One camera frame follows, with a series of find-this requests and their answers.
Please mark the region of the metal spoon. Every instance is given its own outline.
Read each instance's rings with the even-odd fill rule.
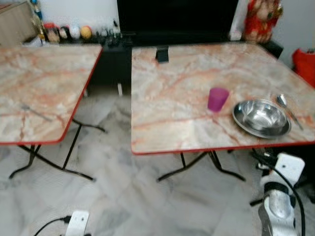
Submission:
[[[290,116],[292,117],[292,119],[295,121],[295,123],[300,127],[301,130],[303,130],[303,127],[302,125],[300,124],[300,122],[298,121],[298,119],[296,118],[296,116],[293,114],[293,112],[287,107],[287,102],[286,102],[286,99],[284,97],[283,94],[280,94],[277,96],[277,102],[280,106],[282,106],[283,108],[285,108]]]
[[[33,109],[32,109],[29,105],[27,105],[27,104],[24,104],[24,103],[23,103],[22,106],[21,106],[21,108],[22,108],[24,111],[30,111],[30,112],[34,113],[35,115],[37,115],[37,116],[39,116],[39,117],[42,117],[43,119],[45,119],[45,120],[47,120],[47,121],[49,121],[49,122],[52,122],[51,119],[49,119],[48,117],[42,115],[41,113],[39,113],[39,112],[33,110]]]

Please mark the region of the metal plate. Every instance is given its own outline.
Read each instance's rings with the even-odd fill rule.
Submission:
[[[244,122],[244,114],[242,112],[242,105],[241,103],[238,103],[233,111],[233,118],[235,120],[235,122],[242,128],[244,129],[246,132],[260,137],[260,138],[265,138],[265,139],[276,139],[276,138],[280,138],[286,134],[288,134],[291,131],[291,122],[289,119],[287,119],[286,124],[284,125],[284,127],[282,129],[280,129],[278,132],[271,132],[268,130],[256,130],[253,129],[252,127],[250,127],[250,125],[247,122]]]

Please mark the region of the power cord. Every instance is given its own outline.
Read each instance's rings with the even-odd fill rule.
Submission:
[[[292,190],[292,192],[294,193],[296,200],[299,204],[300,207],[300,212],[301,212],[301,226],[302,226],[302,234],[301,236],[305,236],[305,213],[304,213],[304,207],[303,207],[303,203],[302,200],[299,196],[299,194],[296,192],[296,190],[294,189],[294,187],[291,185],[291,183],[289,182],[289,180],[287,180],[274,166],[272,166],[271,164],[269,164],[267,161],[265,161],[264,159],[262,159],[257,153],[256,151],[252,152],[252,156],[258,160],[260,163],[268,166],[270,169],[272,169],[274,172],[276,172],[286,183],[287,185],[290,187],[290,189]]]
[[[47,225],[53,223],[53,222],[56,222],[56,221],[63,221],[65,224],[69,224],[70,222],[70,219],[71,219],[71,215],[67,215],[66,217],[64,218],[59,218],[59,219],[54,219],[52,221],[49,221],[46,225],[44,225],[43,227],[41,227],[36,234],[34,234],[34,236],[37,236]]]

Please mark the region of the television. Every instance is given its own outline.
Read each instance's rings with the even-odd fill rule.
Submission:
[[[117,0],[121,33],[138,40],[227,37],[238,0]]]

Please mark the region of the red figurine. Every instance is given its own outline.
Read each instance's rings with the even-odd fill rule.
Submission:
[[[267,43],[274,27],[283,14],[280,0],[250,0],[245,20],[244,39],[256,43]]]

